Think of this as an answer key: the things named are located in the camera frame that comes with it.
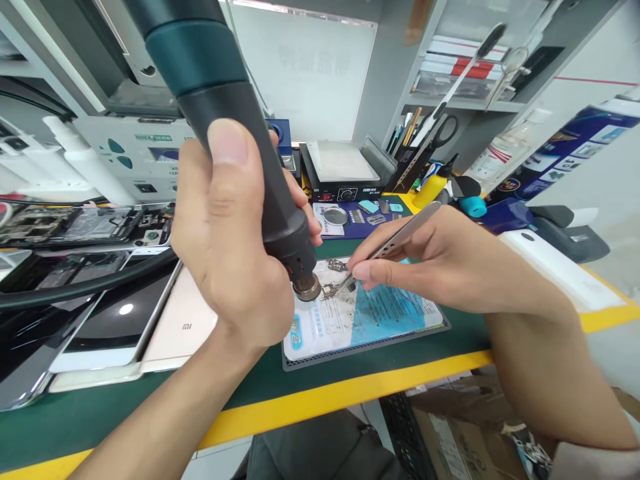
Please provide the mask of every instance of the red stripe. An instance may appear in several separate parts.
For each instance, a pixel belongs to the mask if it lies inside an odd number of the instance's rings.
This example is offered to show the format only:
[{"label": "red stripe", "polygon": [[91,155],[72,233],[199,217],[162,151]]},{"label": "red stripe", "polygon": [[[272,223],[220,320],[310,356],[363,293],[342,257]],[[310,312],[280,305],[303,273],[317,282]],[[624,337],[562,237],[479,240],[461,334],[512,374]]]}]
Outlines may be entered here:
[{"label": "red stripe", "polygon": [[509,161],[509,159],[511,158],[510,155],[508,154],[504,154],[498,150],[496,150],[495,148],[493,148],[492,146],[489,146],[489,151],[494,154],[496,156],[496,158],[498,158],[498,160],[500,160],[502,163],[506,163]]},{"label": "red stripe", "polygon": [[[462,74],[463,70],[466,68],[470,61],[471,59],[458,58],[458,60],[455,62],[455,65],[451,69],[451,74],[455,76],[459,76],[460,74]],[[471,67],[471,70],[469,70],[468,76],[472,78],[486,79],[489,76],[492,68],[492,63],[476,62],[476,64]]]},{"label": "red stripe", "polygon": [[628,85],[630,87],[635,87],[636,85],[638,85],[637,83],[630,83],[630,82],[618,82],[613,80],[595,80],[595,79],[574,79],[570,77],[554,77],[554,80],[585,81],[590,83],[608,83],[609,85]]}]

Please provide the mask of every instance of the yellow table edge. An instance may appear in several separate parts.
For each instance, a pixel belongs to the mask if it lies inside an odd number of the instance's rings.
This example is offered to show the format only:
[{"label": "yellow table edge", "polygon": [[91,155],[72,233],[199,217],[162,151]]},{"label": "yellow table edge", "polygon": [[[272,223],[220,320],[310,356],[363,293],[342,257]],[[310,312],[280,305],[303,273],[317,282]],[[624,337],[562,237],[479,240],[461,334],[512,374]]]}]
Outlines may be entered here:
[{"label": "yellow table edge", "polygon": [[[400,195],[400,197],[406,206],[415,213],[416,209],[411,203],[413,195]],[[588,268],[585,270],[614,290],[627,303],[623,307],[581,314],[580,319],[585,333],[593,333],[640,319],[640,305],[636,305]],[[472,352],[414,367],[356,377],[292,395],[225,410],[220,413],[211,426],[199,448],[204,449],[284,427],[357,403],[391,395],[422,383],[484,367],[492,362],[491,351]],[[8,471],[0,474],[0,480],[62,480],[67,478],[90,452],[91,450],[85,450],[22,469]]]}]

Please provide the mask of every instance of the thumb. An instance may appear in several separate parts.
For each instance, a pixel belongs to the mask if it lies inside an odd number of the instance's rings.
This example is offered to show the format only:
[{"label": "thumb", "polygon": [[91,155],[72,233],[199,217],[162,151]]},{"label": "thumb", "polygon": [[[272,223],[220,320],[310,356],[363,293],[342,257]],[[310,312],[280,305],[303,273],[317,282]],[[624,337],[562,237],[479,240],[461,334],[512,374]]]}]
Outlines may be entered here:
[{"label": "thumb", "polygon": [[420,286],[419,264],[398,263],[391,260],[364,260],[353,268],[353,276],[363,282],[366,290],[382,283],[390,287],[413,291]]},{"label": "thumb", "polygon": [[213,160],[208,202],[211,253],[233,256],[262,245],[262,162],[255,140],[234,120],[214,121],[208,137]]}]

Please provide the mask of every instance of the display screen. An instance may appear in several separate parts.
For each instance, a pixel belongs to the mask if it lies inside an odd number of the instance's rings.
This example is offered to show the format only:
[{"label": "display screen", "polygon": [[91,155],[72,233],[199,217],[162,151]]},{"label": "display screen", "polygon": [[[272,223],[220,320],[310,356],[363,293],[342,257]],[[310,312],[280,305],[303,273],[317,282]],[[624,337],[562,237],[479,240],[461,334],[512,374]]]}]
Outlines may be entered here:
[{"label": "display screen", "polygon": [[149,151],[158,162],[177,162],[180,149],[150,147]]},{"label": "display screen", "polygon": [[[36,256],[9,274],[0,291],[40,290],[103,277],[120,270],[126,258],[124,252]],[[3,381],[12,374],[24,379],[42,375],[86,316],[94,297],[0,313],[0,390],[8,388]]]},{"label": "display screen", "polygon": [[[151,256],[133,256],[125,269],[149,258]],[[177,260],[136,282],[107,291],[69,342],[65,353],[135,347],[152,320],[176,266]]]}]

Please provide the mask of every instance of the tweezers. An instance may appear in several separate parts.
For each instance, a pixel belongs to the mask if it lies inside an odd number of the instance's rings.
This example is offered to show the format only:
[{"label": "tweezers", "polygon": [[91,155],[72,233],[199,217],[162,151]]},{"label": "tweezers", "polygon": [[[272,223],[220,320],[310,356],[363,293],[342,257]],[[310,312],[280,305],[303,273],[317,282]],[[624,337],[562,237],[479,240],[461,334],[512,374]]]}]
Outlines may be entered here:
[{"label": "tweezers", "polygon": [[[440,205],[442,205],[440,202],[433,201],[422,210],[420,210],[420,212],[416,213],[411,218],[411,220],[406,222],[402,226],[402,228],[400,228],[400,230],[398,230],[388,240],[386,240],[378,248],[376,248],[376,250],[374,250],[373,253],[367,257],[367,260],[384,258],[388,254],[392,253],[396,247],[400,247],[404,242],[409,240],[409,238],[414,234],[416,230],[418,230],[418,228],[422,227],[422,225],[424,225],[425,222],[438,211]],[[324,298],[329,299],[336,296],[336,294],[344,290],[346,286],[350,285],[354,281],[355,279],[353,278],[353,274],[349,272],[347,277],[342,280],[340,284],[336,285],[333,290],[325,294]]]}]

